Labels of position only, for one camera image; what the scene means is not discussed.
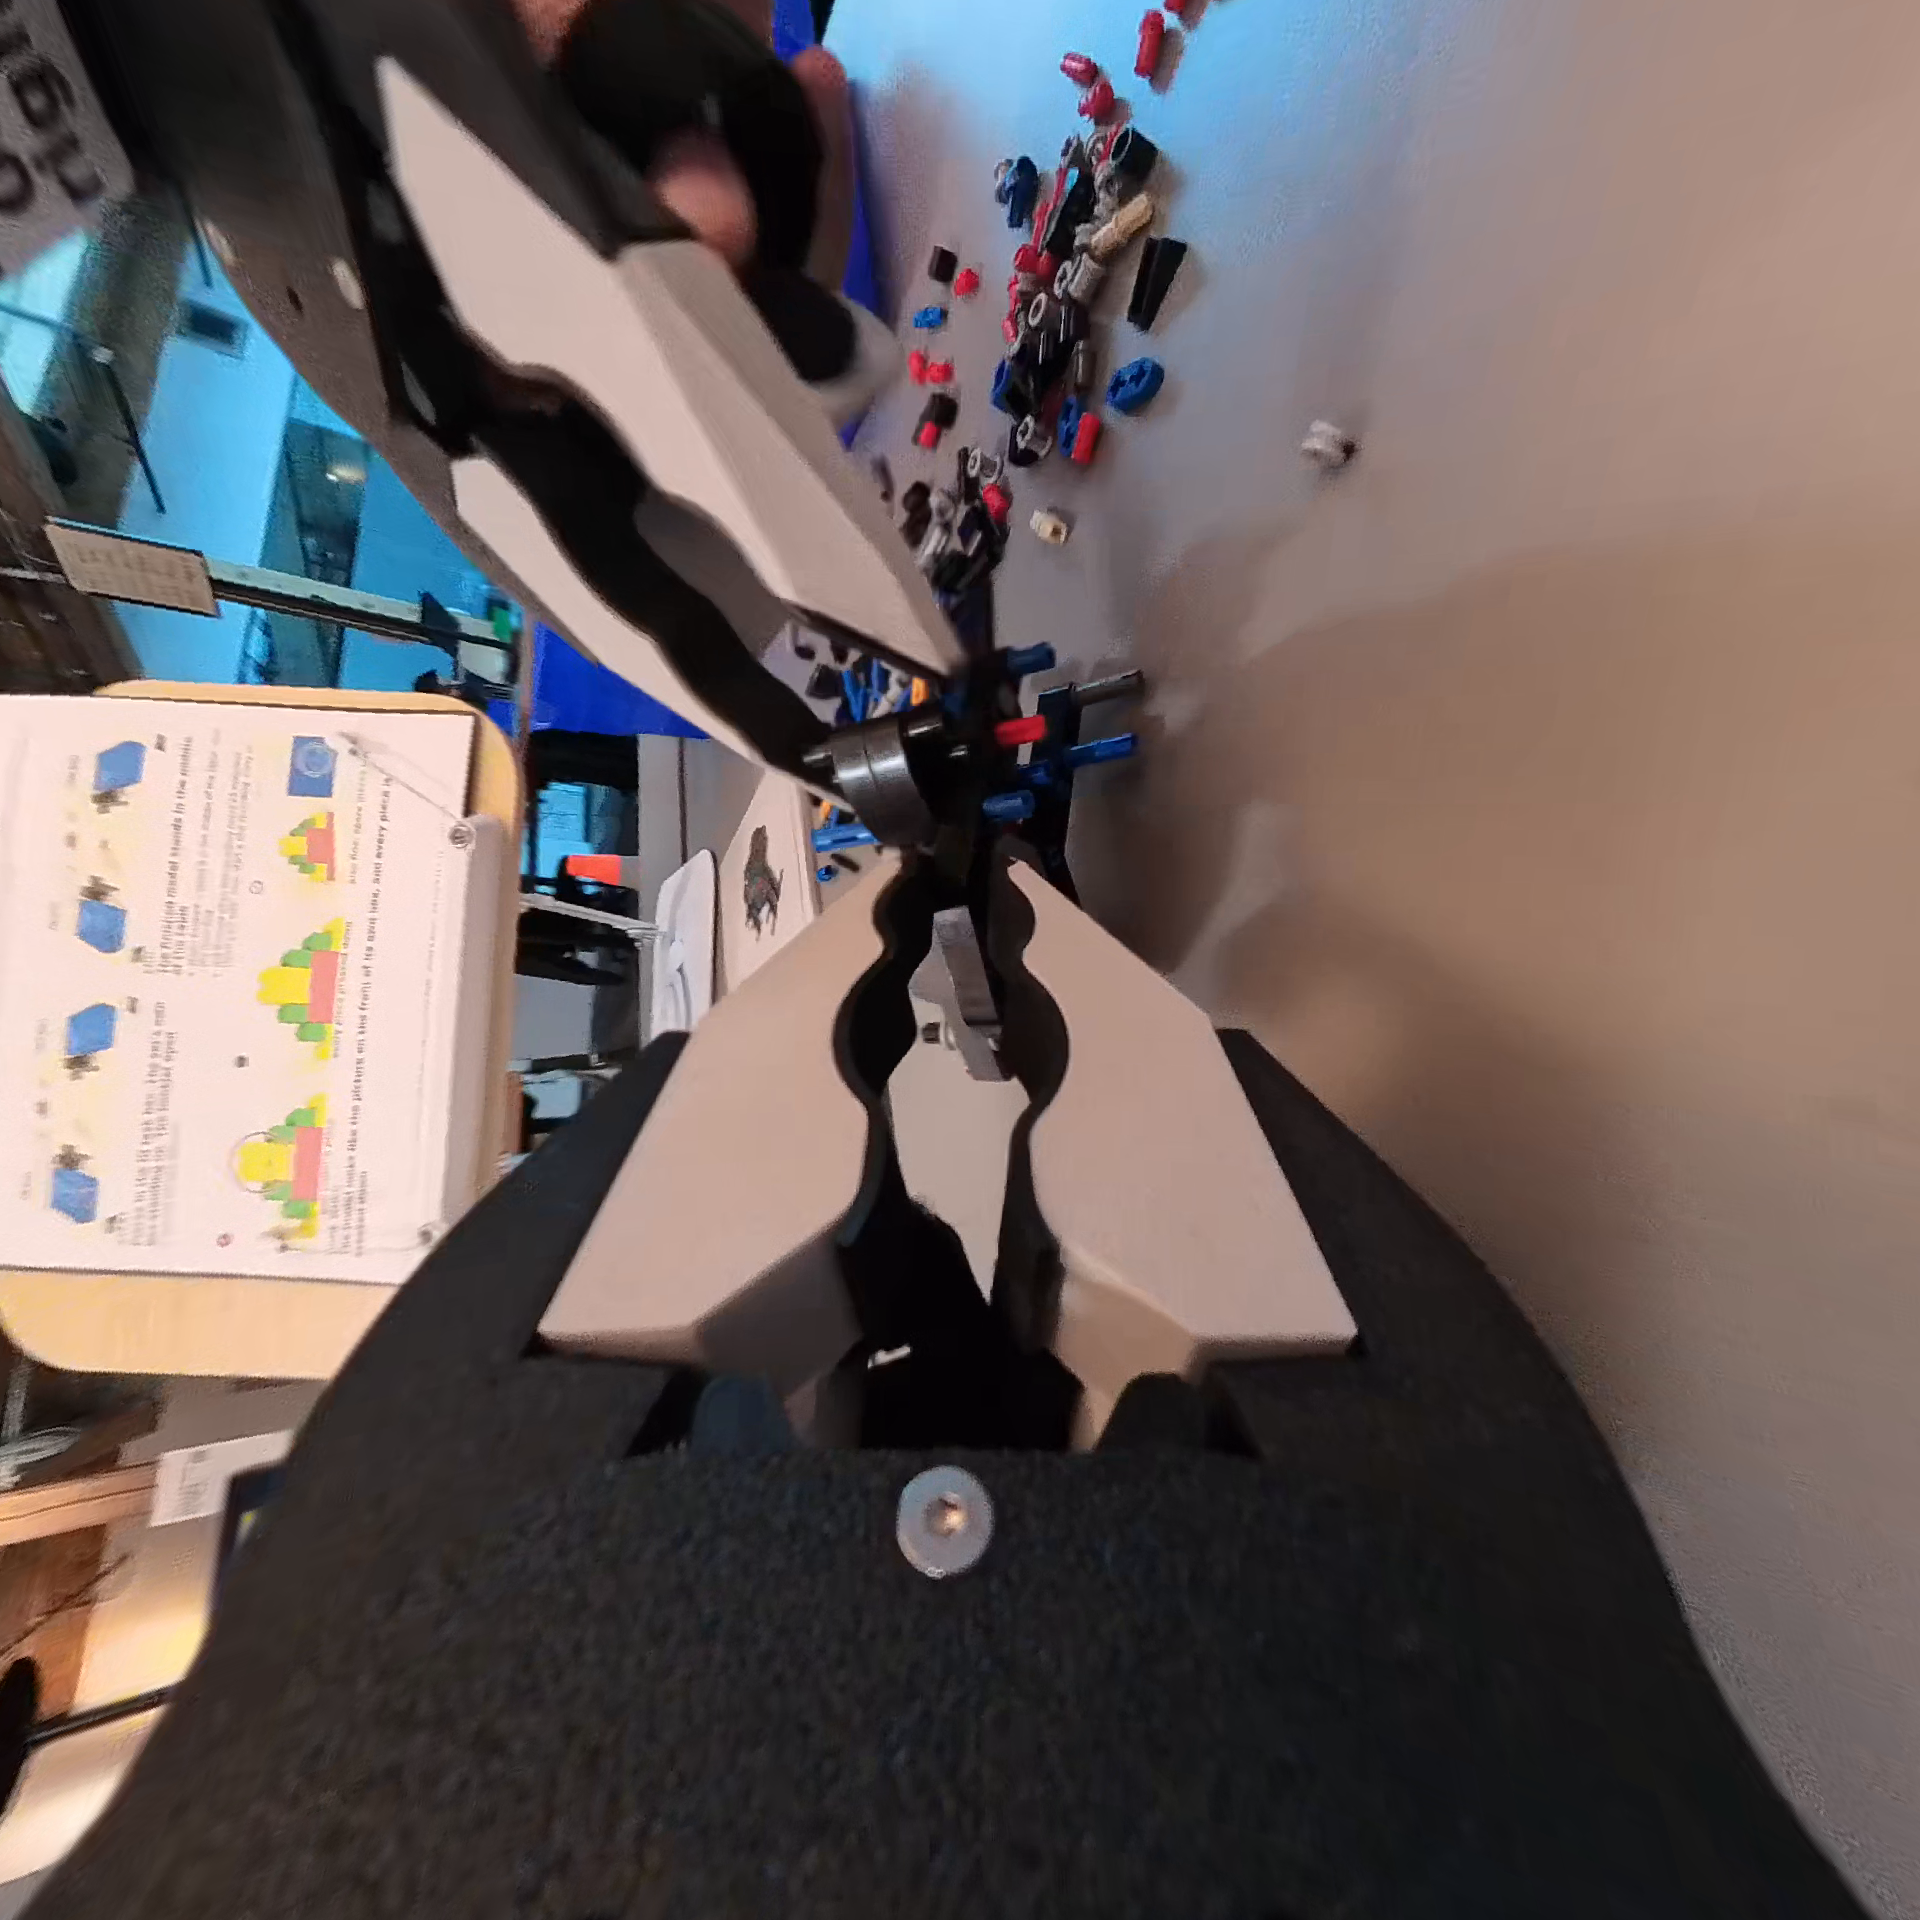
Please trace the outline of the lego instruction booklet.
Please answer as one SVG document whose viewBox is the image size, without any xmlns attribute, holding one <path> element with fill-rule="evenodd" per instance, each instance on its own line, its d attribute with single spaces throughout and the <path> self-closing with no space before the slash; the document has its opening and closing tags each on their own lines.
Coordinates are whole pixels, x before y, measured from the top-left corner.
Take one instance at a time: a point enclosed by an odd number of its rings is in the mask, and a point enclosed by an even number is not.
<svg viewBox="0 0 1920 1920">
<path fill-rule="evenodd" d="M 823 912 L 809 789 L 765 773 L 716 856 L 716 986 L 735 993 Z"/>
</svg>

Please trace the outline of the blue plastic bin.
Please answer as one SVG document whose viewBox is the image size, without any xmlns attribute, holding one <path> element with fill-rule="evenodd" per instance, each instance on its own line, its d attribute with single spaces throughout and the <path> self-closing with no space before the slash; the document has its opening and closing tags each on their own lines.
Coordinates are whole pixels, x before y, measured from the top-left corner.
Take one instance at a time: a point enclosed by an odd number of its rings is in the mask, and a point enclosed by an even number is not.
<svg viewBox="0 0 1920 1920">
<path fill-rule="evenodd" d="M 707 738 L 693 720 L 588 659 L 542 621 L 532 630 L 532 733 Z"/>
</svg>

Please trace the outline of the grey and black lego assembly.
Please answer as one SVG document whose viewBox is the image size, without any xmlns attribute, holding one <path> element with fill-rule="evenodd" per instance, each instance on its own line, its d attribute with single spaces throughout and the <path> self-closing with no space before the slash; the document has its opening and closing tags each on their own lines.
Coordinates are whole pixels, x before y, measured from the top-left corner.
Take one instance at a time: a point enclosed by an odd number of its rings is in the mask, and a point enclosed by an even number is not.
<svg viewBox="0 0 1920 1920">
<path fill-rule="evenodd" d="M 902 692 L 878 662 L 845 670 L 841 725 L 807 752 L 807 773 L 829 803 L 816 849 L 920 856 L 931 946 L 909 993 L 940 1010 L 940 1040 L 987 1082 L 1007 1076 L 1004 991 L 991 955 L 995 852 L 1015 844 L 1076 901 L 1068 865 L 1074 784 L 1141 751 L 1137 733 L 1093 733 L 1093 715 L 1137 704 L 1142 671 L 1030 692 L 1030 680 L 1044 680 L 1057 662 L 1049 644 L 998 648 L 974 656 L 960 680 L 912 680 Z"/>
</svg>

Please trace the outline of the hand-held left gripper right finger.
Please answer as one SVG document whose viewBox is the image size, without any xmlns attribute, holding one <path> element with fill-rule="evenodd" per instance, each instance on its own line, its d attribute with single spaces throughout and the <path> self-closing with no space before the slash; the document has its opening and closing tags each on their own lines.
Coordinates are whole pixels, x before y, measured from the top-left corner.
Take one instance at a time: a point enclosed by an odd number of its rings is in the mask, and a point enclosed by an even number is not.
<svg viewBox="0 0 1920 1920">
<path fill-rule="evenodd" d="M 1012 1142 L 995 1301 L 1080 1385 L 1347 1356 L 1356 1317 L 1211 1020 L 1027 858 L 995 876 Z"/>
</svg>

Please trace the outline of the pile of small lego pins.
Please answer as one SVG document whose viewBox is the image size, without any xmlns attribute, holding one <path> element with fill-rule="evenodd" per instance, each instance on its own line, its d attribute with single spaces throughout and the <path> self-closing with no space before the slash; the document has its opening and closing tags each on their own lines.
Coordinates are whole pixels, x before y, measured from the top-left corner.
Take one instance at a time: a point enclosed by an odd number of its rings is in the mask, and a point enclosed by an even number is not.
<svg viewBox="0 0 1920 1920">
<path fill-rule="evenodd" d="M 841 3 L 875 253 L 920 370 L 873 445 L 998 528 L 1001 642 L 1264 632 L 1352 533 L 1352 211 L 1424 3 Z"/>
</svg>

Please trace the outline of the wooden board with instruction sheet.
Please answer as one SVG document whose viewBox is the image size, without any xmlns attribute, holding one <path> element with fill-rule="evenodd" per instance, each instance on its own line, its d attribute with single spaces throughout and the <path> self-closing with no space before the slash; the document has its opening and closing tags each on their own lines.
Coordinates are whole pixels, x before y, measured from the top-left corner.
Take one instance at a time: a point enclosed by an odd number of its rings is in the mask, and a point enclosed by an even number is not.
<svg viewBox="0 0 1920 1920">
<path fill-rule="evenodd" d="M 440 697 L 3 700 L 3 1331 L 327 1381 L 498 1180 L 521 793 Z"/>
</svg>

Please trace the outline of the person's right hand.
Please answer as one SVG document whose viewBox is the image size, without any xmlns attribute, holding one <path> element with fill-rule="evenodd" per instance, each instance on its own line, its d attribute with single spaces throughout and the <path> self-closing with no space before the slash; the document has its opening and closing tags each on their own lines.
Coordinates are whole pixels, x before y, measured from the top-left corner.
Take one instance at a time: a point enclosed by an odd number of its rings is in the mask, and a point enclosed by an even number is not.
<svg viewBox="0 0 1920 1920">
<path fill-rule="evenodd" d="M 729 21 L 781 63 L 754 60 L 716 107 L 696 107 L 665 132 L 632 129 L 612 110 L 608 142 L 632 142 L 653 199 L 735 277 L 796 269 L 838 294 L 855 234 L 852 83 L 838 56 L 809 41 L 781 48 L 776 3 L 696 3 L 699 24 Z"/>
</svg>

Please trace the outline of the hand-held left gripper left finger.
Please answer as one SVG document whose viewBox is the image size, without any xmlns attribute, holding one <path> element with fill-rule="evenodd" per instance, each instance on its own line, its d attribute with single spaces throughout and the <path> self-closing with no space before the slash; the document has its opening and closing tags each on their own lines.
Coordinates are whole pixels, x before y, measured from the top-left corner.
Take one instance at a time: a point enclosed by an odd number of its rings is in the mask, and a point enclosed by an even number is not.
<svg viewBox="0 0 1920 1920">
<path fill-rule="evenodd" d="M 857 1344 L 838 1232 L 867 1104 L 835 1026 L 883 961 L 878 858 L 688 1034 L 575 1247 L 539 1341 L 564 1356 L 763 1381 L 804 1394 Z"/>
</svg>

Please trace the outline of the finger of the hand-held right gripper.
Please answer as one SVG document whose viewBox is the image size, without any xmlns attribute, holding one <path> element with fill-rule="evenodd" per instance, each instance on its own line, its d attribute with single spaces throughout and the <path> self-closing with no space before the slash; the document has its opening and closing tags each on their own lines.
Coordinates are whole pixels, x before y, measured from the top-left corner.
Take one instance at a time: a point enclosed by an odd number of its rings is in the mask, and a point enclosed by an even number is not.
<svg viewBox="0 0 1920 1920">
<path fill-rule="evenodd" d="M 729 610 L 647 542 L 635 467 L 534 457 L 512 472 L 502 454 L 474 454 L 450 480 L 465 528 L 564 635 L 733 752 L 831 784 L 829 725 L 756 659 Z"/>
<path fill-rule="evenodd" d="M 926 677 L 964 644 L 875 491 L 703 239 L 590 242 L 405 63 L 376 63 L 396 190 L 469 342 L 588 402 L 765 597 Z"/>
</svg>

